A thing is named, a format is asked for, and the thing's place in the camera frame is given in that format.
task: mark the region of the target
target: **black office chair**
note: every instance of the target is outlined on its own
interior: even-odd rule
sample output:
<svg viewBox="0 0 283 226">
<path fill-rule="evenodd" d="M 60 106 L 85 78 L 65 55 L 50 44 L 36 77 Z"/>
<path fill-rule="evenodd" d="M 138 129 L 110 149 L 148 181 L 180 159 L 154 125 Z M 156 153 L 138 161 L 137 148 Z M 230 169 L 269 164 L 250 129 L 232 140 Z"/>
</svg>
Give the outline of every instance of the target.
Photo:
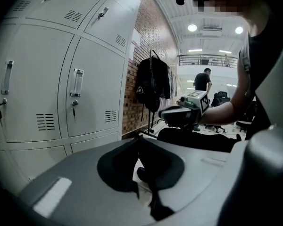
<svg viewBox="0 0 283 226">
<path fill-rule="evenodd" d="M 254 117 L 257 113 L 257 102 L 253 101 L 249 108 L 247 109 L 246 113 L 236 122 L 237 126 L 240 126 L 241 131 L 247 131 L 250 125 L 252 124 Z"/>
<path fill-rule="evenodd" d="M 219 105 L 224 104 L 225 102 L 229 102 L 231 99 L 229 97 L 227 97 L 227 93 L 224 91 L 219 91 L 218 93 L 216 93 L 214 95 L 214 99 L 212 101 L 211 106 L 212 107 L 216 107 Z M 219 129 L 223 130 L 223 132 L 225 132 L 225 129 L 222 128 L 221 126 L 215 126 L 215 125 L 205 125 L 206 128 L 208 127 L 214 127 L 216 129 L 216 133 L 219 133 Z"/>
</svg>

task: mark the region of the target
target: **handheld controller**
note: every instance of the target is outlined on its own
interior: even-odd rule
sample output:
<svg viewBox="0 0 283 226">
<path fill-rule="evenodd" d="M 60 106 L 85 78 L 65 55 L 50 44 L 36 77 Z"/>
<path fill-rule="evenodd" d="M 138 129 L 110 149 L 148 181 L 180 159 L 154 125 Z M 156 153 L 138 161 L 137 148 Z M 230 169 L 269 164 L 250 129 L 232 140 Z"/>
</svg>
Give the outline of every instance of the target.
<svg viewBox="0 0 283 226">
<path fill-rule="evenodd" d="M 161 110 L 158 115 L 167 122 L 168 126 L 181 129 L 193 128 L 209 108 L 208 96 L 205 91 L 194 91 L 181 97 L 177 104 Z"/>
</svg>

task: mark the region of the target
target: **railing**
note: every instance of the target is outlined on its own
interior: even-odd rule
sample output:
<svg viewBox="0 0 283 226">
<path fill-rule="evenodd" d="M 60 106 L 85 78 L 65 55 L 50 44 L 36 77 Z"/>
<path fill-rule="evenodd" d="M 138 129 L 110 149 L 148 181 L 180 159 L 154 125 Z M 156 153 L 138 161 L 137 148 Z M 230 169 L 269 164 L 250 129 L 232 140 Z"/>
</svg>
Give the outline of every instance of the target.
<svg viewBox="0 0 283 226">
<path fill-rule="evenodd" d="M 213 65 L 237 68 L 238 58 L 221 55 L 179 55 L 179 66 Z"/>
</svg>

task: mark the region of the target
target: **black t-shirt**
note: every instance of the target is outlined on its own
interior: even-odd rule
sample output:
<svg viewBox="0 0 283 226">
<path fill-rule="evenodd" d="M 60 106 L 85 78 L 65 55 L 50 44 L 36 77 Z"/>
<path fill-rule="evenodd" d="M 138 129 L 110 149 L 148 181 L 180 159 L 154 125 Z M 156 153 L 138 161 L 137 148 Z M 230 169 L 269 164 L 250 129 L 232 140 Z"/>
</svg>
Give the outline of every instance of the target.
<svg viewBox="0 0 283 226">
<path fill-rule="evenodd" d="M 264 31 L 255 37 L 248 37 L 249 56 L 245 56 L 245 50 L 240 52 L 244 54 L 242 66 L 250 76 L 250 94 L 255 95 L 256 89 L 267 77 L 275 65 L 283 49 L 283 36 L 279 36 L 275 31 L 280 28 L 276 17 L 271 14 Z M 268 116 L 257 98 L 258 111 L 255 119 L 248 130 L 246 139 L 260 130 L 267 129 L 270 126 Z"/>
<path fill-rule="evenodd" d="M 211 82 L 207 73 L 199 73 L 195 78 L 195 90 L 207 91 L 207 83 Z"/>
</svg>

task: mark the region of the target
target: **man in black shirt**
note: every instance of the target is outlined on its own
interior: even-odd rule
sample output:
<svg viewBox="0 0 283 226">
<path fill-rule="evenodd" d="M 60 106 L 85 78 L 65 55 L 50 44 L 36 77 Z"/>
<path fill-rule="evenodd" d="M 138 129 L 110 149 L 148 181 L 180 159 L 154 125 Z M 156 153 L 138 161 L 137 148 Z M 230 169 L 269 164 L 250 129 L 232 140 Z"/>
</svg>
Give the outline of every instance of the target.
<svg viewBox="0 0 283 226">
<path fill-rule="evenodd" d="M 209 68 L 206 68 L 203 73 L 197 74 L 194 81 L 195 90 L 206 91 L 208 94 L 212 86 L 211 79 L 209 78 L 210 75 L 211 75 L 211 70 Z"/>
</svg>

